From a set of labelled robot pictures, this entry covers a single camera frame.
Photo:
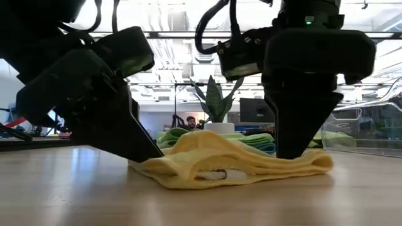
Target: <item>table surface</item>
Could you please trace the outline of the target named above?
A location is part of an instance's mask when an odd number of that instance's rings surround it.
[[[402,225],[402,159],[331,155],[328,175],[177,191],[87,147],[0,153],[0,225]]]

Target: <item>person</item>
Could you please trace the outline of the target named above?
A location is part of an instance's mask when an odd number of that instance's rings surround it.
[[[187,126],[190,130],[194,130],[197,123],[195,122],[195,118],[193,116],[187,117]]]

